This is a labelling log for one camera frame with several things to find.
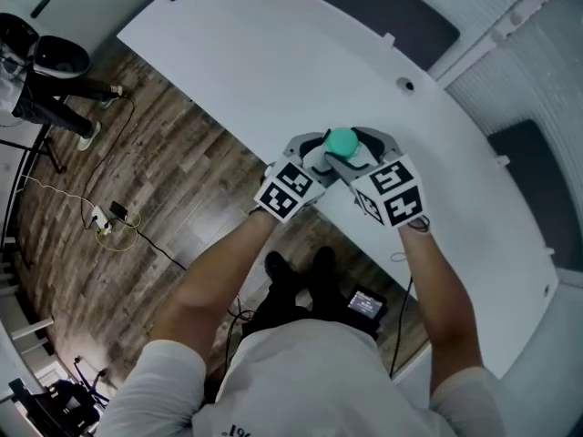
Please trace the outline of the person's left black shoe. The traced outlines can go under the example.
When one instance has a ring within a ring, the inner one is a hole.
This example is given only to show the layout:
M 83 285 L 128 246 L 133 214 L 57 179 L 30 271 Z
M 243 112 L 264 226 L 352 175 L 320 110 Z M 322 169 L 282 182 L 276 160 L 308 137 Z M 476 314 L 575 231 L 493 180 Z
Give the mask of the person's left black shoe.
M 279 289 L 291 289 L 296 281 L 296 272 L 277 251 L 271 251 L 264 260 L 265 272 L 271 283 Z

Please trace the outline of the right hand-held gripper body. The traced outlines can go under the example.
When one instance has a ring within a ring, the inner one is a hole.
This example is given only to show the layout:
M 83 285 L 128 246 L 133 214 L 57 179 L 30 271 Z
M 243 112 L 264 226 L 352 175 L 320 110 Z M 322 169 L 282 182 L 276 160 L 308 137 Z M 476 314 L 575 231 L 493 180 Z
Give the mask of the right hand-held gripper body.
M 421 179 L 408 155 L 366 166 L 363 176 L 343 180 L 365 215 L 384 227 L 397 229 L 424 214 Z

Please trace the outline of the small black display device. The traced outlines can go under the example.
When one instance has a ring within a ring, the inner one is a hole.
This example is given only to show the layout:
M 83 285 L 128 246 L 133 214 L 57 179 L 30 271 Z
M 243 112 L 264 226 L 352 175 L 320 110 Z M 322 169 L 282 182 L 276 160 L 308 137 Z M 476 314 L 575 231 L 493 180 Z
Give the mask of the small black display device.
M 388 311 L 387 299 L 362 285 L 354 287 L 348 308 L 374 321 L 379 321 Z

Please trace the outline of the dark desk partition panel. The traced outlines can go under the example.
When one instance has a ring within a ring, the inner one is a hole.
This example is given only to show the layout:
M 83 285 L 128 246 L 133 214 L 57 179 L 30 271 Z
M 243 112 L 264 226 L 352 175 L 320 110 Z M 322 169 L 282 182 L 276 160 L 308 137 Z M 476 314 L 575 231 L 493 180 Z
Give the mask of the dark desk partition panel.
M 379 36 L 394 37 L 395 47 L 424 71 L 459 39 L 460 31 L 423 0 L 323 0 Z
M 523 194 L 559 269 L 583 272 L 583 232 L 568 184 L 547 140 L 528 119 L 487 136 Z

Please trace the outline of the person's right forearm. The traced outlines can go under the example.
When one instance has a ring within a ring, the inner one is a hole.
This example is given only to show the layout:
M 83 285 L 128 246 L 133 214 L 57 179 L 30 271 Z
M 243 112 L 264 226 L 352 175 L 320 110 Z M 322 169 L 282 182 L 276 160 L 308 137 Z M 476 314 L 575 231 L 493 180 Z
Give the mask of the person's right forearm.
M 431 233 L 399 228 L 432 349 L 430 392 L 456 373 L 483 365 L 473 304 Z

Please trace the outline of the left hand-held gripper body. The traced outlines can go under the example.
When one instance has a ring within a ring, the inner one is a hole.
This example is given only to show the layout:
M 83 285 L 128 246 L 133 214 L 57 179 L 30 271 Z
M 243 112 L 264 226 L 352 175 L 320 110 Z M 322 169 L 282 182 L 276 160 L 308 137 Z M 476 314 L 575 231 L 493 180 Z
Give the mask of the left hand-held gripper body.
M 254 196 L 255 203 L 281 223 L 287 223 L 310 205 L 315 204 L 331 185 L 321 185 L 309 172 L 330 168 L 322 154 L 313 158 L 286 157 L 282 154 L 270 163 L 263 175 L 261 186 Z

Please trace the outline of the whiteboard on black stand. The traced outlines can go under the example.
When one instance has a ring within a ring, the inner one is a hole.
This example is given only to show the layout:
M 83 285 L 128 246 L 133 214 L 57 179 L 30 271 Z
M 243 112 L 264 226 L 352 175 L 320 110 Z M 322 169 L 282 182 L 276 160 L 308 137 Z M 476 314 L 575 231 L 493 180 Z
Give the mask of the whiteboard on black stand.
M 25 186 L 26 175 L 41 157 L 50 161 L 58 175 L 66 172 L 54 150 L 50 129 L 49 125 L 19 121 L 10 127 L 0 125 L 0 253 L 18 252 L 27 269 L 34 263 L 18 240 L 19 189 Z

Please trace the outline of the white shelf unit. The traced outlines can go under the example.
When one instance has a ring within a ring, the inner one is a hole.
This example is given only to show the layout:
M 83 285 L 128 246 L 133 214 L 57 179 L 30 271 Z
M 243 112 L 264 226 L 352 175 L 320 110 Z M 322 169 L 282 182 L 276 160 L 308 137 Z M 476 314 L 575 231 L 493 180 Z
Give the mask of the white shelf unit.
M 14 238 L 0 248 L 0 321 L 12 341 L 27 354 L 44 348 L 49 338 L 46 330 L 54 324 L 52 317 L 42 318 L 28 299 L 16 269 L 16 257 L 24 252 Z

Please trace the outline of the white power strip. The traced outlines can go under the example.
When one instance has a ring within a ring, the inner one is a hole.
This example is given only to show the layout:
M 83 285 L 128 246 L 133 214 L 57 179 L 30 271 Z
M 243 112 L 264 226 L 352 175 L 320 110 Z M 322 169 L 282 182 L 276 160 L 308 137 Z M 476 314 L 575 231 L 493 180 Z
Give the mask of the white power strip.
M 97 232 L 101 235 L 107 235 L 112 230 L 109 218 L 100 206 L 94 206 L 92 209 L 92 222 L 97 225 Z

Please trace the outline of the person's white t-shirt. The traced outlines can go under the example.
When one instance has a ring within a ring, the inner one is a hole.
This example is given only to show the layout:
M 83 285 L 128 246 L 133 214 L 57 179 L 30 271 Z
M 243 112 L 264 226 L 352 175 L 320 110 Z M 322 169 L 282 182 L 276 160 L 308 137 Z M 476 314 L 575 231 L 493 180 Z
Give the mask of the person's white t-shirt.
M 97 437 L 506 437 L 495 379 L 454 374 L 413 406 L 375 343 L 340 323 L 300 320 L 243 340 L 215 402 L 206 366 L 171 340 L 148 343 Z

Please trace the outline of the black chair with star base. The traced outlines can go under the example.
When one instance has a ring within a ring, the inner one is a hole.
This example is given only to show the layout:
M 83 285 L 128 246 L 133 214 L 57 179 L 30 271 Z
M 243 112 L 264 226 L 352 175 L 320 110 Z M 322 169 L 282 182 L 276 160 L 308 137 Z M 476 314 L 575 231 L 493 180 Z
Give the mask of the black chair with star base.
M 21 379 L 8 383 L 24 406 L 26 418 L 42 437 L 95 437 L 100 413 L 109 403 L 109 398 L 97 391 L 97 384 L 107 376 L 108 368 L 89 382 L 78 367 L 81 361 L 81 356 L 74 358 L 81 381 L 59 379 L 38 394 L 31 393 Z

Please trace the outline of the person's black shoe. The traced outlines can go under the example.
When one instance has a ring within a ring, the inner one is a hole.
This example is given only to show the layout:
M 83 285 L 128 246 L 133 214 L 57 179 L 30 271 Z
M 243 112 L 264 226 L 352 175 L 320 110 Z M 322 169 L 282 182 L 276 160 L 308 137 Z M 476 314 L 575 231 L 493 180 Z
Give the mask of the person's black shoe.
M 321 247 L 312 260 L 312 273 L 318 278 L 328 278 L 335 270 L 336 253 L 329 246 Z
M 265 272 L 271 283 L 279 289 L 291 289 L 296 281 L 296 272 L 277 251 L 271 251 L 264 260 Z

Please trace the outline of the person's left forearm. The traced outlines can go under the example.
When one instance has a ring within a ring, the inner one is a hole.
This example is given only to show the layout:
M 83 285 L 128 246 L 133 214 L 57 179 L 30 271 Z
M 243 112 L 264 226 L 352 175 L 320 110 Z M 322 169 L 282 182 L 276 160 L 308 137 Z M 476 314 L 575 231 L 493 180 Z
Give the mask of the person's left forearm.
M 151 339 L 181 343 L 207 361 L 223 318 L 278 224 L 257 210 L 206 249 L 165 302 Z

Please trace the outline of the person's black trousers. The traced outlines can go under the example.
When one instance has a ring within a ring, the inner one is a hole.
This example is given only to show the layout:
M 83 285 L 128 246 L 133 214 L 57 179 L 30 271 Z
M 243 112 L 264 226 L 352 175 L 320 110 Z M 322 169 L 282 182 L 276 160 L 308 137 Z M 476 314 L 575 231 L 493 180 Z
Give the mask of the person's black trousers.
M 252 320 L 242 327 L 242 338 L 298 320 L 321 320 L 345 324 L 377 340 L 379 324 L 348 307 L 348 300 L 339 287 L 339 279 L 334 269 L 311 269 L 304 275 L 292 271 L 289 276 L 271 279 L 267 297 Z M 304 288 L 312 298 L 310 310 L 296 304 L 298 289 Z

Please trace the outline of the green round plastic cap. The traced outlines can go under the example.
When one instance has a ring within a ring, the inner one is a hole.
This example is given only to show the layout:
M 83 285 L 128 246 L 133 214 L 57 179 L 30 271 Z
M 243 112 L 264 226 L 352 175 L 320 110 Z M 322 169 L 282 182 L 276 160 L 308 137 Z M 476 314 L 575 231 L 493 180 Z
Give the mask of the green round plastic cap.
M 357 156 L 361 142 L 352 128 L 337 127 L 327 134 L 323 146 L 328 153 L 350 159 Z

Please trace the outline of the person's right black shoe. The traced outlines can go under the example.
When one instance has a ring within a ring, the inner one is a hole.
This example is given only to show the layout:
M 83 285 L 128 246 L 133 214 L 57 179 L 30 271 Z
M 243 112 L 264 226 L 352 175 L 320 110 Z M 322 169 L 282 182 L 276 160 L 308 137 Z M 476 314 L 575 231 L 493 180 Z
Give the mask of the person's right black shoe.
M 328 278 L 335 270 L 336 253 L 329 246 L 321 247 L 312 260 L 312 273 L 318 278 Z

